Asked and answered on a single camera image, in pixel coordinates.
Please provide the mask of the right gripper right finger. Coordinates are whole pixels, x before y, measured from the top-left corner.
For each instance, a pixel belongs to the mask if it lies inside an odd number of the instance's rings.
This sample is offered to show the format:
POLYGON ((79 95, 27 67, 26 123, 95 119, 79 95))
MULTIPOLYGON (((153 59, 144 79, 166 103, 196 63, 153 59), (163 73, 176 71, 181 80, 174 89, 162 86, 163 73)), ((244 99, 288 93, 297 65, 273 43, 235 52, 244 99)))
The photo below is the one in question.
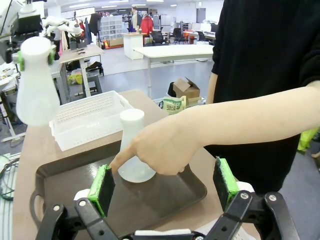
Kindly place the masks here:
POLYGON ((253 224, 262 240, 299 240, 300 236, 279 192, 259 195, 240 190, 224 158, 216 158, 213 182, 223 214, 207 234, 208 240, 231 240, 243 223, 253 224))

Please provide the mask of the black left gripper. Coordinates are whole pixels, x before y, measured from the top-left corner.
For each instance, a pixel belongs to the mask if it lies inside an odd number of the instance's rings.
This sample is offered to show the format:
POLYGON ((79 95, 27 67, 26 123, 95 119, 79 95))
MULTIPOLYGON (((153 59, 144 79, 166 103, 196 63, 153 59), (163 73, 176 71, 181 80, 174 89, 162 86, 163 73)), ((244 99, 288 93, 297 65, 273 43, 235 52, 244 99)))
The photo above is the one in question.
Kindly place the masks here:
MULTIPOLYGON (((18 17, 11 26, 8 33, 0 36, 0 56, 5 63, 13 61, 12 54, 17 53, 20 71, 25 70, 25 60, 20 50, 22 43, 32 37, 36 37, 42 31, 41 16, 31 15, 27 17, 18 17)), ((56 45, 52 45, 48 64, 52 65, 55 61, 56 45)))

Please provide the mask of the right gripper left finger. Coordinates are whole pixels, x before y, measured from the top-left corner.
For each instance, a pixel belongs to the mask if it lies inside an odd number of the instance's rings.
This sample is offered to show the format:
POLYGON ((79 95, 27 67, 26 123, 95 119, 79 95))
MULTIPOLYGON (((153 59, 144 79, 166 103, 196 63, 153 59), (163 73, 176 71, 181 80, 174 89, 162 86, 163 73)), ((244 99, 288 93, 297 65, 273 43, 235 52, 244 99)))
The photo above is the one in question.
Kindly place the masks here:
POLYGON ((78 231, 86 230, 92 240, 117 240, 105 221, 115 189, 112 169, 99 167, 86 197, 65 206, 47 207, 40 223, 37 240, 73 240, 78 231))

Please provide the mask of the person's left hand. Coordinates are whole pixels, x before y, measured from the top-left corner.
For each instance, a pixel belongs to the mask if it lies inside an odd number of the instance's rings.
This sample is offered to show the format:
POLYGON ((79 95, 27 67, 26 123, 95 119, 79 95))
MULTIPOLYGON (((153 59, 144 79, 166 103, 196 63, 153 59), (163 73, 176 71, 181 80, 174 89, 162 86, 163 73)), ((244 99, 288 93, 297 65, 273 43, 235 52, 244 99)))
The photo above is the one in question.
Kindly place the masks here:
POLYGON ((161 175, 173 176, 182 172, 202 147, 188 123, 179 113, 148 125, 111 161, 112 172, 133 157, 138 157, 161 175))

